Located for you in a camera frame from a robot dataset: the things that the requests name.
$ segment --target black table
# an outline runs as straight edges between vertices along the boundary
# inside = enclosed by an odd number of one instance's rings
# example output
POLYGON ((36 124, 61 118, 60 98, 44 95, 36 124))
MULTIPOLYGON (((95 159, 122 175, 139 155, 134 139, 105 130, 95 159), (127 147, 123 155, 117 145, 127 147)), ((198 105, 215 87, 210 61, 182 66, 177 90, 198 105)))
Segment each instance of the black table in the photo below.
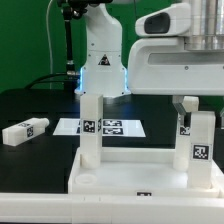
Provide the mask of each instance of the black table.
MULTIPOLYGON (((213 110, 200 100, 200 110, 213 110)), ((0 94, 0 192, 67 193, 79 136, 53 136, 60 118, 79 118, 80 104, 62 90, 8 90, 0 94), (1 130, 32 117, 48 118, 46 133, 17 147, 1 130)), ((103 137, 105 147, 174 148, 177 113, 170 96, 133 95, 104 105, 104 119, 141 120, 146 138, 103 137)), ((224 132, 216 130, 214 159, 224 167, 224 132)))

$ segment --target green background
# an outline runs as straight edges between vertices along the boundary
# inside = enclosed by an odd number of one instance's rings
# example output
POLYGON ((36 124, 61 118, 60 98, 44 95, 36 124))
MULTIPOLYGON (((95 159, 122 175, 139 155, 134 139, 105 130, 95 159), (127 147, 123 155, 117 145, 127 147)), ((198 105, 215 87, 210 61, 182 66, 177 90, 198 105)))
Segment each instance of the green background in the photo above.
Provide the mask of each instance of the green background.
MULTIPOLYGON (((0 93, 23 88, 34 79, 50 73, 46 31, 46 12, 50 0, 1 0, 0 7, 0 93)), ((168 7, 177 0, 141 0, 136 4, 137 18, 168 7)), ((107 5, 109 13, 123 26, 122 62, 127 66, 128 54, 137 40, 134 4, 107 5)), ((72 21, 73 52, 76 68, 86 59, 85 21, 72 21)), ((64 22, 56 0, 50 11, 54 72, 65 71, 66 51, 64 22)), ((221 105, 220 98, 212 98, 221 105)))

